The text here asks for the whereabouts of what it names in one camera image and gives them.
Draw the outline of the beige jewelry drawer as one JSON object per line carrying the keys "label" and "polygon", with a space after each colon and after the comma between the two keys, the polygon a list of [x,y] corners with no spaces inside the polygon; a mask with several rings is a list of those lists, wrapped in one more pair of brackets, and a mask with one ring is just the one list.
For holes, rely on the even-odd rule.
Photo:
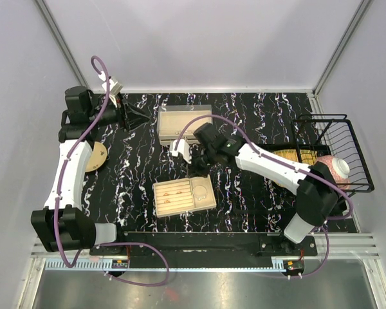
{"label": "beige jewelry drawer", "polygon": [[[196,110],[196,111],[160,111],[158,115],[158,138],[161,145],[170,145],[176,140],[183,128],[194,118],[211,115],[211,111]],[[189,144],[197,144],[198,140],[194,136],[194,131],[205,123],[212,123],[212,118],[202,118],[193,124],[184,132],[183,138]]]}

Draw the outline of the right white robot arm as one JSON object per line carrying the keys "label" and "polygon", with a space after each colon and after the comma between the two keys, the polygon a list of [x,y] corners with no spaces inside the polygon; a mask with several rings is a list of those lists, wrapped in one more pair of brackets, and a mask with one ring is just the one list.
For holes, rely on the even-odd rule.
{"label": "right white robot arm", "polygon": [[194,136],[203,148],[203,154],[192,159],[200,175],[216,164],[236,167],[272,180],[294,194],[296,213],[279,239],[279,247],[287,255],[302,248],[302,240],[325,222],[339,200],[335,179],[326,164],[292,162],[240,136],[227,138],[210,123],[197,128]]}

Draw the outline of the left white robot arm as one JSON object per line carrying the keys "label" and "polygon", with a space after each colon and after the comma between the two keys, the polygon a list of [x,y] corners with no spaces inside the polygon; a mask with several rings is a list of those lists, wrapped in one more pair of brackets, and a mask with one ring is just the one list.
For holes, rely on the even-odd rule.
{"label": "left white robot arm", "polygon": [[31,224],[48,252],[91,249],[102,244],[109,253],[121,254],[126,239],[114,223],[95,223],[82,210],[81,198],[87,164],[95,153],[100,126],[116,124],[132,131],[149,117],[127,103],[115,86],[109,96],[96,97],[84,86],[65,91],[66,110],[59,131],[59,163],[43,209],[33,211]]}

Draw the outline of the beige ring tray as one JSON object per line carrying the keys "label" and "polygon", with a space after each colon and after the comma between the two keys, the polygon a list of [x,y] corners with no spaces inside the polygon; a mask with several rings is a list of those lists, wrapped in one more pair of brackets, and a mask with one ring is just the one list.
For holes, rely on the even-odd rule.
{"label": "beige ring tray", "polygon": [[209,176],[158,182],[153,189],[157,218],[213,209],[217,205]]}

